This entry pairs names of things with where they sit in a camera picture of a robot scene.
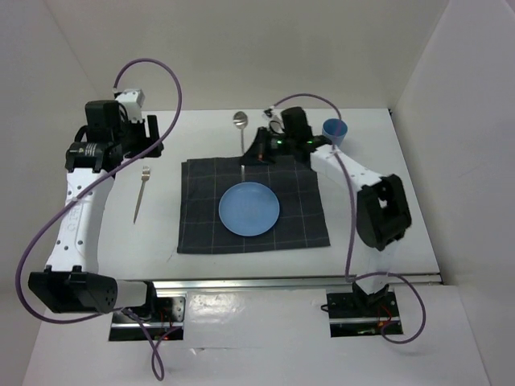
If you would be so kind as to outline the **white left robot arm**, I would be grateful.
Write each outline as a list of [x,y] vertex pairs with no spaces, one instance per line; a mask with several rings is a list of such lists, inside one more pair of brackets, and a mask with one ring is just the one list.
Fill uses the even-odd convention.
[[142,91],[129,89],[112,100],[90,101],[86,124],[65,156],[66,203],[56,244],[41,272],[29,275],[29,289],[52,312],[109,313],[118,285],[98,273],[98,241],[106,200],[113,187],[110,171],[143,151],[158,158],[163,145],[154,115],[142,115]]

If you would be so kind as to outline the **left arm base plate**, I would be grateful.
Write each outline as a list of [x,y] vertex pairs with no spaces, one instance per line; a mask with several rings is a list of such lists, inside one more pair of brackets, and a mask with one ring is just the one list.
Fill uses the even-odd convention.
[[[155,342],[160,339],[164,341],[183,340],[185,311],[185,294],[173,294],[166,298],[154,297],[149,306],[133,309]],[[117,312],[112,316],[108,340],[110,342],[137,342],[145,341],[146,336],[133,318]]]

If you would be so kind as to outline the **silver metal fork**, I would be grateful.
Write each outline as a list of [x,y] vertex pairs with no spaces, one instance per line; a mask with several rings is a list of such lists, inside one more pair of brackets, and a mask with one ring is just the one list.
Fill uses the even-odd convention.
[[138,218],[138,213],[140,211],[140,207],[142,204],[142,198],[144,196],[146,183],[150,180],[150,176],[151,176],[151,168],[149,166],[144,166],[142,168],[141,185],[140,185],[140,189],[138,192],[138,197],[137,197],[137,201],[136,201],[135,209],[134,209],[133,224],[136,224],[136,221]]

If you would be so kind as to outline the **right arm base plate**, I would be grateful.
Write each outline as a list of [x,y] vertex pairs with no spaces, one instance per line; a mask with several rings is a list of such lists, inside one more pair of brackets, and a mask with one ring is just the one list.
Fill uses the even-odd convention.
[[371,305],[361,300],[350,289],[327,289],[326,300],[320,309],[328,316],[332,338],[381,335],[402,335],[403,327],[397,298],[392,289]]

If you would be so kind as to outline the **dark grey checked cloth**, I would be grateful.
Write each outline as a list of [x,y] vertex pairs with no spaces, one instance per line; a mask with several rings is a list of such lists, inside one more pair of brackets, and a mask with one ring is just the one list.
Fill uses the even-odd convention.
[[[220,220],[222,195],[243,181],[260,183],[278,198],[278,221],[259,236],[238,236]],[[182,163],[178,253],[257,253],[329,244],[317,175],[291,156],[279,156],[271,166],[242,167],[237,157]]]

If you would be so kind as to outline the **blue plastic plate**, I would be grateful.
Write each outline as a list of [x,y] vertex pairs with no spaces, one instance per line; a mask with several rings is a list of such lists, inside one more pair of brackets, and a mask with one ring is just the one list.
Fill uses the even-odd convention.
[[218,214],[221,223],[235,235],[260,236],[277,223],[280,203],[267,186],[243,182],[230,187],[222,195]]

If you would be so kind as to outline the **blue plastic cup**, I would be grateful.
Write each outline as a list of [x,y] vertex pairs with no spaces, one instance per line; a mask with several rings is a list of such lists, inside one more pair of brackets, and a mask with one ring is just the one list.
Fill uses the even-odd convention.
[[347,124],[339,118],[327,119],[322,126],[322,134],[336,147],[340,147],[348,132]]

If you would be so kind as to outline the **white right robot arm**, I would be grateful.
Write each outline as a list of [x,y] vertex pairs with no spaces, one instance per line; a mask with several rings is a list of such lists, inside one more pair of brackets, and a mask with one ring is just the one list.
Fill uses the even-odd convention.
[[350,194],[351,235],[345,274],[349,274],[353,244],[358,236],[369,248],[367,268],[352,284],[351,305],[360,315],[371,314],[388,288],[388,275],[396,249],[412,224],[402,180],[381,175],[347,156],[323,135],[314,135],[304,109],[280,113],[282,131],[257,129],[253,142],[240,158],[243,166],[272,165],[278,156],[323,175]]

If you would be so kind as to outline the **silver metal spoon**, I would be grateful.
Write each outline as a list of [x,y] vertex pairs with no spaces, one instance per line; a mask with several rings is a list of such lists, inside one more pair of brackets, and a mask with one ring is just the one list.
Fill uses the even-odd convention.
[[233,125],[240,133],[241,156],[245,155],[245,129],[249,123],[247,114],[243,111],[237,111],[233,114]]

